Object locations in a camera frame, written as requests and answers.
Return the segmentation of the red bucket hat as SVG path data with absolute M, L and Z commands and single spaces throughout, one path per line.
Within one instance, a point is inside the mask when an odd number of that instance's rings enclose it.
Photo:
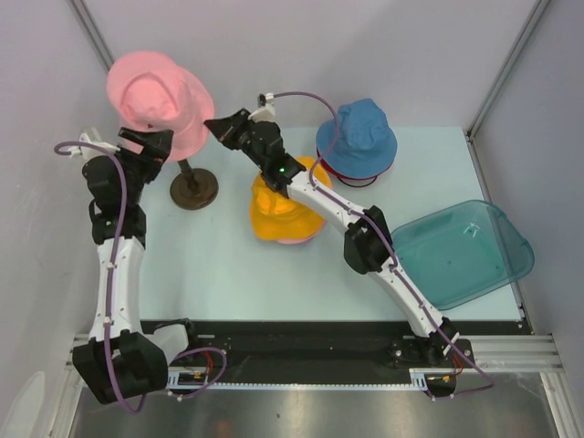
M 395 162 L 396 153 L 381 153 L 365 158 L 343 156 L 335 152 L 317 152 L 320 164 L 333 175 L 352 181 L 365 181 L 379 177 Z

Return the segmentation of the yellow hat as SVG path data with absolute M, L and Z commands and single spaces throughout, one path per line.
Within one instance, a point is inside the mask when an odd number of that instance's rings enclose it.
M 250 224 L 264 241 L 307 237 L 326 220 L 305 205 L 272 192 L 259 173 L 251 186 Z

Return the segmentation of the pink bucket hat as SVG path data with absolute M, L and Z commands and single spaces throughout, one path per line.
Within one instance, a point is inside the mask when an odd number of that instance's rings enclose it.
M 315 231 L 314 233 L 312 233 L 311 235 L 307 236 L 307 237 L 302 237 L 302 238 L 287 238 L 287 239 L 277 239 L 276 242 L 278 242 L 281 245 L 300 245 L 300 244 L 304 244 L 308 241 L 310 241 L 311 239 L 313 239 L 314 237 L 316 237 L 325 227 L 326 227 L 327 222 L 323 222 L 321 227 Z

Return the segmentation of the blue hat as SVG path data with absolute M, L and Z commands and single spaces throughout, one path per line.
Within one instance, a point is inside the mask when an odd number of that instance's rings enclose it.
M 366 98 L 338 108 L 338 117 L 320 125 L 316 134 L 317 151 L 365 158 L 396 153 L 398 142 L 385 112 Z

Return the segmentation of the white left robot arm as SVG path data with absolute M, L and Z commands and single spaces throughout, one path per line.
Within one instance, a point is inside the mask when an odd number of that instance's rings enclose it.
M 92 200 L 91 234 L 98 249 L 98 305 L 88 341 L 72 350 L 72 362 L 102 404 L 122 402 L 165 389 L 169 366 L 196 362 L 201 341 L 185 322 L 143 333 L 139 294 L 146 247 L 146 214 L 140 206 L 146 184 L 160 173 L 172 149 L 172 130 L 142 132 L 122 128 L 122 139 L 138 151 L 80 138 L 80 149 L 96 155 L 82 168 Z

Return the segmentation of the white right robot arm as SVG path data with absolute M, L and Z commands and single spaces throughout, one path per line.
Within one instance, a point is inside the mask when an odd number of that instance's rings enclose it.
M 255 120 L 250 111 L 240 109 L 203 124 L 227 149 L 245 154 L 272 192 L 306 206 L 343 234 L 345 262 L 384 289 L 420 340 L 422 358 L 428 364 L 442 366 L 453 356 L 460 333 L 405 272 L 379 207 L 363 208 L 314 179 L 305 165 L 286 152 L 281 130 L 273 121 Z

